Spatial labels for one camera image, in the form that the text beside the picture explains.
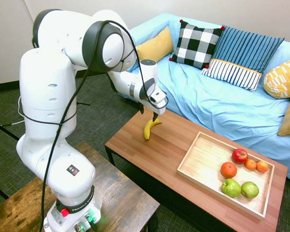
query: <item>orange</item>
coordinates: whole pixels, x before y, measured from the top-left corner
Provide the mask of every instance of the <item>orange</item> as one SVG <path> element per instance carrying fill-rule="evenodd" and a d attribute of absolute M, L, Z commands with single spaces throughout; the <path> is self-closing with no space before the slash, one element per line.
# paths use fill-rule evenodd
<path fill-rule="evenodd" d="M 249 170 L 254 170 L 257 167 L 257 163 L 254 160 L 249 159 L 246 161 L 245 167 L 247 167 Z"/>
<path fill-rule="evenodd" d="M 220 168 L 221 174 L 226 178 L 232 178 L 237 173 L 237 168 L 234 163 L 231 162 L 225 162 L 222 164 Z"/>
<path fill-rule="evenodd" d="M 264 172 L 266 172 L 267 170 L 269 170 L 269 165 L 268 165 L 267 162 L 265 162 L 265 161 L 259 161 L 259 162 L 257 163 L 257 170 L 258 170 L 259 172 L 264 173 Z"/>

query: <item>white wall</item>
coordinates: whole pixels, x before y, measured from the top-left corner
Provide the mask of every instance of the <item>white wall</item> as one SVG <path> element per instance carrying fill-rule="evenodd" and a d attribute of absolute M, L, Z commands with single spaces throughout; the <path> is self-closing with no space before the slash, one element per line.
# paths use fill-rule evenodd
<path fill-rule="evenodd" d="M 117 12 L 131 29 L 168 12 L 268 36 L 285 37 L 290 42 L 290 0 L 0 0 L 0 83 L 18 80 L 21 54 L 32 48 L 32 22 L 22 3 L 26 4 L 32 19 L 45 9 L 87 15 L 110 9 Z M 3 65 L 2 61 L 4 64 L 9 62 L 10 66 Z"/>
<path fill-rule="evenodd" d="M 19 80 L 20 59 L 32 48 L 32 25 L 23 0 L 0 0 L 0 83 Z"/>

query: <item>banana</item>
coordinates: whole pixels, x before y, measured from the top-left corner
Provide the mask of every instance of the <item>banana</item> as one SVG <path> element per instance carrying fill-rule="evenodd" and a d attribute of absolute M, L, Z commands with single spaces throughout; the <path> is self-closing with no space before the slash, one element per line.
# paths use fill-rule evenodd
<path fill-rule="evenodd" d="M 153 120 L 151 119 L 151 120 L 149 120 L 149 121 L 147 122 L 146 126 L 144 127 L 144 131 L 143 131 L 143 133 L 144 133 L 144 137 L 145 137 L 146 140 L 149 139 L 149 136 L 150 136 L 150 129 L 151 129 L 153 126 L 155 126 L 155 125 L 157 125 L 157 124 L 160 124 L 160 123 L 162 123 L 162 121 L 159 120 L 159 119 L 156 119 L 154 122 L 153 122 Z"/>

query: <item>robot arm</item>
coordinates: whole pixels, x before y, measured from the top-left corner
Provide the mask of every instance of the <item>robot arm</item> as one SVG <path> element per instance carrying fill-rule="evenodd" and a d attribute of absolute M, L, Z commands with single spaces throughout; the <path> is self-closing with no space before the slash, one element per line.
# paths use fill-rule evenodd
<path fill-rule="evenodd" d="M 134 97 L 157 116 L 166 105 L 157 86 L 157 64 L 144 60 L 140 74 L 126 72 L 137 58 L 134 43 L 122 19 L 108 10 L 92 17 L 41 12 L 32 41 L 37 48 L 26 52 L 20 65 L 26 133 L 16 150 L 56 196 L 44 220 L 45 231 L 86 231 L 89 218 L 95 217 L 95 223 L 101 218 L 102 198 L 93 186 L 94 166 L 65 140 L 76 126 L 77 66 L 108 73 L 113 90 Z"/>

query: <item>blue sheet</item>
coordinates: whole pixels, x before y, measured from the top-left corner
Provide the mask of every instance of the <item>blue sheet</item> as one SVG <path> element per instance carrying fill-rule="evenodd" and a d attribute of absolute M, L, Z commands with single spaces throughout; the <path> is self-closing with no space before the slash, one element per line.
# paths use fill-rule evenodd
<path fill-rule="evenodd" d="M 171 31 L 174 48 L 179 35 L 179 20 L 198 27 L 219 25 L 161 14 L 134 28 L 136 44 L 154 38 L 166 26 Z M 277 132 L 290 99 L 278 100 L 267 94 L 261 78 L 255 92 L 201 75 L 201 70 L 169 61 L 172 54 L 158 62 L 158 86 L 167 93 L 171 110 L 188 120 L 210 129 L 232 141 L 288 166 L 290 179 L 290 136 Z M 283 42 L 273 56 L 265 74 L 290 59 L 290 43 Z M 138 73 L 134 66 L 130 72 Z"/>

